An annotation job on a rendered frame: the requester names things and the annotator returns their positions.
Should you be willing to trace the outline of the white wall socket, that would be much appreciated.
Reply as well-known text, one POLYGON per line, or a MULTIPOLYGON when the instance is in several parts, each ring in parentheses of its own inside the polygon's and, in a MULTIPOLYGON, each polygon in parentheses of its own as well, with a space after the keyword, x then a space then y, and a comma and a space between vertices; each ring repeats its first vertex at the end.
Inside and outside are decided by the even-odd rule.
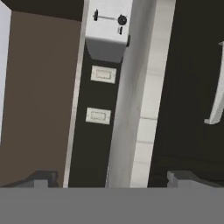
POLYGON ((116 69, 104 66, 92 66, 91 81, 116 83, 116 69))
POLYGON ((110 124, 111 111, 98 108, 87 108, 86 122, 87 123, 99 123, 110 124))

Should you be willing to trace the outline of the dark cupboard door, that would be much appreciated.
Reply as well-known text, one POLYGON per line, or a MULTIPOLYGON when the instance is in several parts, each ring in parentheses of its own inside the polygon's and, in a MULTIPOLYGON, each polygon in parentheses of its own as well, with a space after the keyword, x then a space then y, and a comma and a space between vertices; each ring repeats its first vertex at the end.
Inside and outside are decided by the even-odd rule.
POLYGON ((224 111, 204 123, 214 103, 224 41, 224 0, 176 0, 149 187, 168 171, 189 171, 224 186, 224 111))

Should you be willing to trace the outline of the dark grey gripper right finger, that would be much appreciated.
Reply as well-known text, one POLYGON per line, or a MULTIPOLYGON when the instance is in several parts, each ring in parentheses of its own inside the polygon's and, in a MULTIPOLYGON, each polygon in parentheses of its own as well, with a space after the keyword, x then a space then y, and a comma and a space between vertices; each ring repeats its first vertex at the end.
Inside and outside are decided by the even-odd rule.
POLYGON ((168 171, 167 179, 167 186, 171 188, 223 188, 223 185, 201 179, 190 171, 168 171))

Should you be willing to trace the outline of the white toaster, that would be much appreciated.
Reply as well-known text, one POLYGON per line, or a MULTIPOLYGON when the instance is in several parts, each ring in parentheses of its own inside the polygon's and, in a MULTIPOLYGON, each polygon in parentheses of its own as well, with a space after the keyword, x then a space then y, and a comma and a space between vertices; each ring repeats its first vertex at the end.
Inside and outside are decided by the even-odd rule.
POLYGON ((85 40, 93 60, 120 63, 129 39, 133 0, 90 0, 85 40))

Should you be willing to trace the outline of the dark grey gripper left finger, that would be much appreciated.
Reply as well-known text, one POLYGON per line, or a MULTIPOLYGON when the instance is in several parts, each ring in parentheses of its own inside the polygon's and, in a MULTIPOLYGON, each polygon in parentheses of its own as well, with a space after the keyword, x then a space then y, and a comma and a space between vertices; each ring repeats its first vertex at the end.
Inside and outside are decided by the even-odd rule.
POLYGON ((57 171, 35 171, 30 176, 18 181, 3 185, 4 188, 12 187, 57 187, 58 172, 57 171))

